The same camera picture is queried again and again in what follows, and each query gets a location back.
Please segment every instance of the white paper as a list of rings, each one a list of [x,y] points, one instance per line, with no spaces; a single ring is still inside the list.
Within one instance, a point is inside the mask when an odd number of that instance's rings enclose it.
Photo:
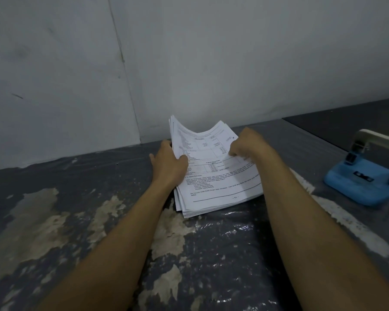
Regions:
[[[172,116],[169,120],[172,148],[185,154],[189,167],[174,191],[176,209],[191,217],[247,201],[263,193],[254,163],[228,155],[238,136],[219,121],[212,129],[195,133]]]

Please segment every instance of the person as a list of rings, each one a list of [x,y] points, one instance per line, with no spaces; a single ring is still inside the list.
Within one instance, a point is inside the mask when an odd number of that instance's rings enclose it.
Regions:
[[[259,133],[245,128],[229,154],[249,157],[257,166],[275,241],[303,310],[389,310],[387,281]],[[176,159],[170,141],[162,141],[150,159],[147,191],[39,310],[130,305],[163,205],[188,166],[186,156]]]

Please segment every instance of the person's right arm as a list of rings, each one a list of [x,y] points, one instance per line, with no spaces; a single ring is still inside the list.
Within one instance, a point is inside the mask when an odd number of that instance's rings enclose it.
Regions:
[[[389,310],[388,282],[259,133],[245,128],[229,153],[257,166],[278,250],[304,310]]]

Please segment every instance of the person's left hand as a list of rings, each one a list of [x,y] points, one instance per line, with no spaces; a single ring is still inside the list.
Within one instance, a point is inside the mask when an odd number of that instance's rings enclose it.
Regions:
[[[170,144],[171,141],[163,140],[157,155],[150,154],[150,160],[153,165],[152,183],[166,185],[172,190],[183,181],[189,163],[186,155],[177,159]]]

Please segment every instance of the white wall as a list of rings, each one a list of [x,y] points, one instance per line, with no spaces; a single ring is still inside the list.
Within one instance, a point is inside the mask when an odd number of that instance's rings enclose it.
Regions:
[[[112,0],[143,142],[389,98],[389,0]]]
[[[0,168],[136,143],[108,0],[0,0]]]

